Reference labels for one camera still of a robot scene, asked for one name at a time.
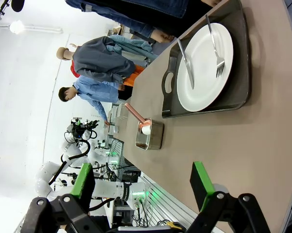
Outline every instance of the black hair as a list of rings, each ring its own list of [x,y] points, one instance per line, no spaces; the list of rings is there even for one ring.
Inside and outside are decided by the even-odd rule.
[[[68,100],[66,100],[66,94],[65,92],[69,89],[70,87],[62,87],[59,89],[59,92],[58,92],[58,97],[60,98],[60,100],[62,102],[67,102]]]

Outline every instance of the silver fork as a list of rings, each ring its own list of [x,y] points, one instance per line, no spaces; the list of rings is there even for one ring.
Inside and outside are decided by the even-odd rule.
[[[207,24],[208,24],[208,29],[209,29],[210,35],[212,37],[214,51],[215,51],[215,54],[216,54],[216,57],[217,57],[217,72],[216,72],[216,78],[217,78],[218,76],[220,76],[223,73],[224,58],[220,57],[218,55],[218,53],[217,53],[217,49],[216,49],[216,45],[215,45],[215,39],[214,39],[214,35],[213,35],[213,32],[212,32],[212,28],[210,27],[209,18],[208,18],[207,15],[205,15],[205,17],[206,17],[206,21],[207,21]]]

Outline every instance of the green pad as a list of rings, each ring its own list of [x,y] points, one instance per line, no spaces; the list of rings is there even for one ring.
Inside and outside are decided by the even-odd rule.
[[[215,188],[202,162],[194,162],[192,164],[190,183],[199,210],[203,211],[209,197],[215,192]]]
[[[74,183],[73,189],[70,194],[72,194],[76,198],[80,198],[83,192],[83,188],[86,183],[86,178],[89,174],[89,172],[92,171],[92,165],[91,164],[83,164],[82,168],[80,170],[80,173],[76,179],[76,182]]]

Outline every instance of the beige cap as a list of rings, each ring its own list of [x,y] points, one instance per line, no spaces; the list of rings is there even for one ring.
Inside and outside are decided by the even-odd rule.
[[[56,57],[58,59],[61,59],[61,60],[64,60],[64,61],[68,61],[69,59],[66,59],[64,58],[64,52],[66,50],[69,50],[68,48],[64,48],[64,47],[60,47],[58,50],[57,50],[57,53],[56,53]]]

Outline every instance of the tray handle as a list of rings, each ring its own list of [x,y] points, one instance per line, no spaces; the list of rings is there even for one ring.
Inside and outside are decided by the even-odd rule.
[[[171,82],[175,78],[176,62],[177,62],[176,57],[172,57],[172,56],[169,57],[169,65],[168,65],[168,68],[167,68],[166,72],[164,73],[163,79],[162,79],[162,92],[163,92],[164,96],[167,96],[169,94],[165,90],[165,81],[166,81],[167,75],[169,73],[173,73],[173,77],[172,77]]]

